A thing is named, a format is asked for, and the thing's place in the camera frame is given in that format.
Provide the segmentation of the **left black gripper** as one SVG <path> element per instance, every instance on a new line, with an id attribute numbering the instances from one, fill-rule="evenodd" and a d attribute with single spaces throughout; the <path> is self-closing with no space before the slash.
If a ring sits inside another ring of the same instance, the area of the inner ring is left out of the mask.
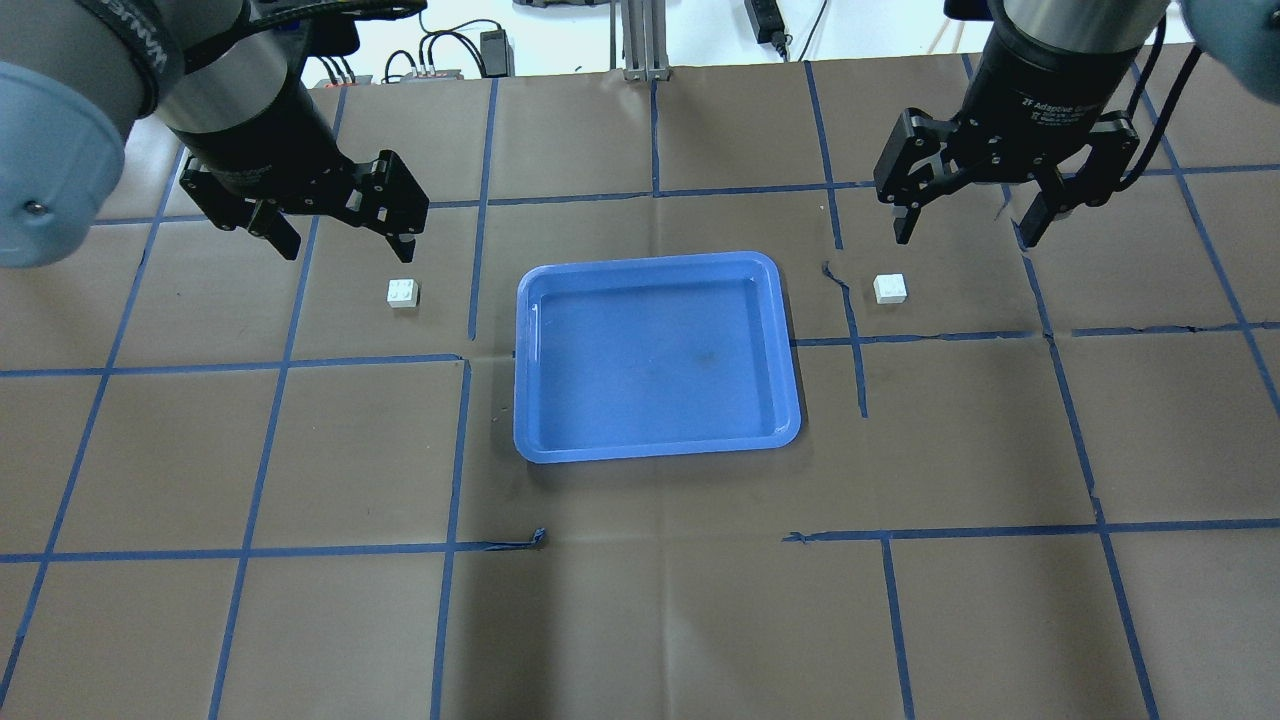
<path id="1" fill-rule="evenodd" d="M 251 120 L 212 133 L 180 132 L 189 156 L 180 187 L 221 231 L 246 229 L 288 261 L 301 237 L 288 217 L 330 217 L 392 241 L 413 260 L 430 200 L 404 160 L 383 149 L 358 163 L 337 145 L 310 100 L 278 100 Z"/>

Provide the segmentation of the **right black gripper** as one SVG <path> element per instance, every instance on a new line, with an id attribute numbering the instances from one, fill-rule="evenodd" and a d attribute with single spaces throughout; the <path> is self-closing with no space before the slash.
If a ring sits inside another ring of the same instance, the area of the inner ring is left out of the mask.
<path id="1" fill-rule="evenodd" d="M 1074 127 L 991 127 L 973 117 L 941 120 L 908 108 L 890 131 L 873 178 L 878 200 L 893 205 L 900 246 L 910 242 L 922 208 L 941 196 L 969 184 L 1036 182 L 1039 192 L 1018 223 L 1021 246 L 1034 249 L 1060 215 L 1110 200 L 1138 146 L 1124 111 Z"/>

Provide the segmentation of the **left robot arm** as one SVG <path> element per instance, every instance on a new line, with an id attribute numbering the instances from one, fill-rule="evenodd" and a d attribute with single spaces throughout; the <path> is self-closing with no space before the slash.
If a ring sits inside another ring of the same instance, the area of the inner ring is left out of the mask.
<path id="1" fill-rule="evenodd" d="M 429 197 L 402 159 L 357 163 L 302 83 L 312 26 L 396 20 L 422 1 L 5 1 L 1 196 L 5 268 L 46 266 L 84 242 L 138 120 L 188 152 L 179 183 L 224 232 L 287 260 L 292 217 L 329 217 L 415 255 Z"/>

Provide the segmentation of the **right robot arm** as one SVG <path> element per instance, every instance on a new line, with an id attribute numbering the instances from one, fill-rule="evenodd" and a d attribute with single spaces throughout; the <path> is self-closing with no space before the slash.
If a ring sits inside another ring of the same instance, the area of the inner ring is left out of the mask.
<path id="1" fill-rule="evenodd" d="M 1277 101 L 1277 4 L 1184 1 L 1194 47 L 1140 142 L 1133 106 L 1108 110 L 1149 36 L 1164 38 L 1166 1 L 947 1 L 954 19 L 992 29 L 957 111 L 906 108 L 874 169 L 893 233 L 910 241 L 922 209 L 969 184 L 1023 184 L 1038 193 L 1019 222 L 1034 247 L 1059 218 L 1098 208 L 1146 172 L 1202 56 L 1222 63 L 1256 97 Z"/>

